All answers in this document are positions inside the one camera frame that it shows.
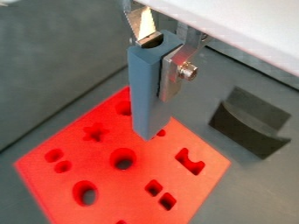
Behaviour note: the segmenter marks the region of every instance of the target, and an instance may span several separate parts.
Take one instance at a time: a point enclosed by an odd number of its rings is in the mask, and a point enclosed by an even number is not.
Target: rectangular hole
[[[164,189],[163,186],[159,184],[159,182],[153,179],[149,181],[144,189],[148,191],[148,193],[155,197],[159,192]]]
[[[167,192],[163,197],[159,200],[160,205],[163,206],[163,208],[169,211],[173,208],[173,205],[176,203],[176,199],[173,198],[173,196]]]

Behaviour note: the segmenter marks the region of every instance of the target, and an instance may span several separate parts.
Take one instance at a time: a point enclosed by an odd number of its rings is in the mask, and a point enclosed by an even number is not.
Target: oval hole
[[[82,180],[73,186],[72,195],[78,205],[86,207],[96,203],[99,191],[89,181]]]
[[[45,153],[44,159],[48,163],[57,162],[62,157],[61,149],[50,150]]]
[[[70,161],[60,161],[54,167],[53,167],[53,170],[57,172],[57,173],[64,173],[66,172],[68,170],[70,169]]]

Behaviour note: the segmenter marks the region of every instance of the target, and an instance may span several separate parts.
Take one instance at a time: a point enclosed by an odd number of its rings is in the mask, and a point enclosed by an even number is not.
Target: circular hole
[[[70,162],[69,161],[61,161],[53,167],[53,170],[57,173],[66,172],[69,169],[70,169]]]
[[[116,105],[116,113],[121,116],[131,116],[132,111],[131,111],[131,101],[121,101]]]
[[[62,157],[62,152],[60,149],[50,150],[44,155],[44,159],[48,163],[53,163],[53,162],[58,161],[58,159],[61,159],[61,157]]]
[[[73,186],[72,196],[78,205],[86,207],[96,203],[99,190],[89,181],[82,180]]]
[[[165,135],[165,131],[164,131],[164,129],[161,129],[161,130],[156,133],[156,135],[157,135],[159,137],[164,137],[164,135]]]
[[[127,224],[123,220],[120,220],[116,224]]]
[[[121,159],[121,160],[119,160],[119,161],[116,162],[116,168],[117,168],[119,170],[125,170],[125,169],[129,168],[129,166],[132,165],[132,163],[133,163],[133,161],[132,161],[131,159],[128,159],[128,158]]]
[[[116,149],[109,157],[111,165],[119,170],[127,170],[136,161],[136,154],[127,148]]]

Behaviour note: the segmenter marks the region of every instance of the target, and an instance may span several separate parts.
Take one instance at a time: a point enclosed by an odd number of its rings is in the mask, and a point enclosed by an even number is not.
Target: metal bracket
[[[197,67],[188,61],[192,55],[209,43],[212,37],[197,31],[187,24],[179,23],[177,36],[184,39],[183,46],[169,52],[163,58],[163,70],[159,89],[159,98],[163,102],[177,94],[181,89],[181,80],[192,81]]]

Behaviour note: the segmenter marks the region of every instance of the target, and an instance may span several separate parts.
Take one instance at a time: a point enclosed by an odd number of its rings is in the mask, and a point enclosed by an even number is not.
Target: hole
[[[148,193],[155,197],[159,192],[164,189],[163,186],[159,184],[159,182],[153,179],[151,182],[147,184],[144,189],[148,191]]]
[[[120,220],[116,224],[127,224],[123,220]]]
[[[60,149],[50,150],[45,153],[44,159],[48,163],[58,161],[62,157],[62,152]]]
[[[161,130],[156,133],[156,135],[157,135],[159,137],[164,137],[164,135],[165,135],[165,131],[164,131],[164,129],[161,129]]]
[[[119,170],[127,170],[136,161],[136,154],[127,148],[116,149],[109,156],[109,163]]]
[[[53,170],[57,172],[57,173],[64,173],[66,172],[68,170],[70,169],[70,161],[60,161],[54,167],[53,167]]]
[[[72,187],[72,196],[78,205],[86,207],[96,203],[99,191],[89,181],[82,180]]]
[[[188,149],[183,148],[177,155],[175,156],[175,159],[180,162],[180,164],[185,167],[185,169],[196,176],[200,174],[205,164],[200,161],[197,163],[193,163],[188,158]]]
[[[159,200],[160,205],[163,206],[163,208],[169,211],[173,208],[173,205],[176,203],[176,199],[173,198],[173,196],[167,192],[163,197]]]
[[[103,128],[101,123],[96,122],[90,127],[84,128],[85,136],[82,140],[103,142],[104,135],[108,133],[108,130]]]
[[[121,116],[131,116],[132,111],[131,111],[131,101],[121,101],[116,105],[116,113]]]

